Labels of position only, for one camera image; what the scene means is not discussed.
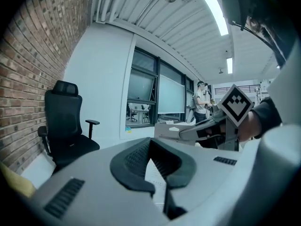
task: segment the chair headrest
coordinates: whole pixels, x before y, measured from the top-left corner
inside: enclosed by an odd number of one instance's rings
[[[57,81],[52,89],[52,93],[64,96],[77,96],[79,94],[79,89],[76,84]]]

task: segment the ceiling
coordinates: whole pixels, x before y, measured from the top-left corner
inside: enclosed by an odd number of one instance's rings
[[[204,0],[96,0],[94,20],[152,40],[211,84],[274,78],[278,72],[273,52],[255,36],[234,26],[221,36]],[[234,58],[233,74],[227,73],[228,57]]]

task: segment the person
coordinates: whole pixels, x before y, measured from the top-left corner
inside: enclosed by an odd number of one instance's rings
[[[203,81],[198,82],[198,90],[193,95],[193,101],[195,104],[194,117],[196,118],[196,123],[206,120],[207,109],[205,105],[211,106],[210,101],[205,99],[205,83]]]

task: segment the cable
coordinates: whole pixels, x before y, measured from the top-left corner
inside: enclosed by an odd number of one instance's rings
[[[234,26],[237,26],[239,28],[241,28],[240,25],[236,24],[235,22],[232,22],[232,24]],[[249,33],[253,34],[254,36],[256,36],[258,39],[260,39],[266,46],[268,46],[275,54],[277,54],[278,56],[280,56],[281,58],[283,58],[282,54],[278,51],[275,50],[266,40],[264,40],[263,38],[261,38],[260,36],[258,36],[256,33],[254,33],[252,30],[248,29],[247,27],[244,27],[244,29],[246,31],[248,31]]]

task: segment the chair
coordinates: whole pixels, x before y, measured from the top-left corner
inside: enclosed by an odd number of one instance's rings
[[[45,93],[48,132],[46,126],[40,126],[38,135],[42,137],[46,152],[53,158],[58,169],[84,154],[100,149],[91,139],[93,125],[98,125],[98,121],[86,120],[89,123],[89,138],[81,134],[81,103],[82,97],[79,96],[77,85],[65,81],[57,81],[53,90]]]
[[[132,121],[132,122],[133,122],[133,121],[134,121],[134,122],[137,121],[137,119],[133,118],[134,115],[137,115],[137,113],[132,113],[132,114],[131,114],[131,109],[130,109],[128,103],[127,103],[127,116],[128,116],[127,121],[128,121],[128,120],[130,120],[130,121]]]

